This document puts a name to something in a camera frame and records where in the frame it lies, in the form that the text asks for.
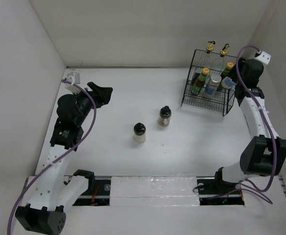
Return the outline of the yellow cap sauce bottle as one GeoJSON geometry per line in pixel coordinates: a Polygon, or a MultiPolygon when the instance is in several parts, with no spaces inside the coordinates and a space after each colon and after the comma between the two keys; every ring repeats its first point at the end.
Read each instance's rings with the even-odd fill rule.
{"type": "Polygon", "coordinates": [[[201,89],[205,85],[205,81],[206,81],[206,78],[207,78],[209,72],[210,72],[210,70],[208,68],[203,68],[201,73],[198,75],[198,77],[196,78],[196,80],[193,84],[193,87],[191,89],[191,93],[193,95],[199,95],[200,94],[201,89]]]}
{"type": "MultiPolygon", "coordinates": [[[[225,69],[222,71],[221,73],[221,80],[223,80],[224,78],[226,78],[226,76],[228,75],[228,73],[230,72],[230,70],[233,68],[235,64],[232,63],[232,62],[228,62],[225,69]]],[[[218,88],[217,88],[218,91],[221,91],[222,90],[222,84],[220,83],[218,88]]]]}

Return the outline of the blue label silver cap jar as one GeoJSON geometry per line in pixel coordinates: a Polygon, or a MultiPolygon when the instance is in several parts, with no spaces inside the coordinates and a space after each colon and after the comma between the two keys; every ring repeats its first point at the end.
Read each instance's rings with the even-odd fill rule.
{"type": "Polygon", "coordinates": [[[221,85],[225,89],[231,89],[233,86],[236,85],[236,82],[234,82],[230,77],[226,76],[222,81],[221,85]]]}

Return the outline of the glass oil bottle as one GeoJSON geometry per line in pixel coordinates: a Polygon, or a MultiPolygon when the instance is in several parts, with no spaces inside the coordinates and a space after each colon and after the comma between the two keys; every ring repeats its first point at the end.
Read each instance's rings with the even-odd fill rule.
{"type": "Polygon", "coordinates": [[[219,52],[219,55],[214,59],[213,68],[216,71],[222,71],[224,69],[225,59],[226,55],[228,54],[229,47],[230,47],[229,44],[225,44],[224,47],[219,52]]]}
{"type": "Polygon", "coordinates": [[[215,46],[215,41],[208,41],[208,43],[209,44],[206,46],[206,51],[202,55],[202,59],[201,59],[201,63],[200,63],[202,68],[205,68],[207,63],[209,62],[211,52],[213,51],[214,46],[215,46]]]}

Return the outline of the brown spice jar black cap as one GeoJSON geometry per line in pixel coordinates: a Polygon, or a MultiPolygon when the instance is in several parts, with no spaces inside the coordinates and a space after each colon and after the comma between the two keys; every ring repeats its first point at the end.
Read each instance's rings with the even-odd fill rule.
{"type": "Polygon", "coordinates": [[[160,109],[158,124],[162,127],[167,127],[170,124],[171,109],[168,106],[164,106],[160,109]]]}

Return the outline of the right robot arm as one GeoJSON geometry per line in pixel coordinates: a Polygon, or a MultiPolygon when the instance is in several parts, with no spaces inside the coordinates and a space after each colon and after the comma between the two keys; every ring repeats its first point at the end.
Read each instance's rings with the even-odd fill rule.
{"type": "Polygon", "coordinates": [[[239,162],[220,168],[214,176],[214,190],[223,193],[252,177],[279,175],[286,159],[286,140],[273,128],[265,108],[264,93],[258,87],[264,65],[257,59],[239,58],[228,78],[235,82],[235,97],[245,117],[251,141],[239,162]]]}

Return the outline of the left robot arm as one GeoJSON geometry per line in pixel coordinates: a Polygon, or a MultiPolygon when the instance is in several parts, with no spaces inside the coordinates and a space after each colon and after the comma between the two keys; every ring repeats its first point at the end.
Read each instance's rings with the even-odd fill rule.
{"type": "Polygon", "coordinates": [[[88,90],[63,80],[70,94],[57,101],[58,115],[50,139],[48,159],[42,171],[28,184],[37,182],[35,192],[25,206],[14,206],[15,217],[22,227],[43,235],[59,235],[65,225],[67,211],[80,195],[96,191],[95,174],[78,169],[67,184],[63,178],[79,145],[90,134],[82,124],[90,111],[96,112],[111,99],[113,88],[89,82],[88,90]]]}

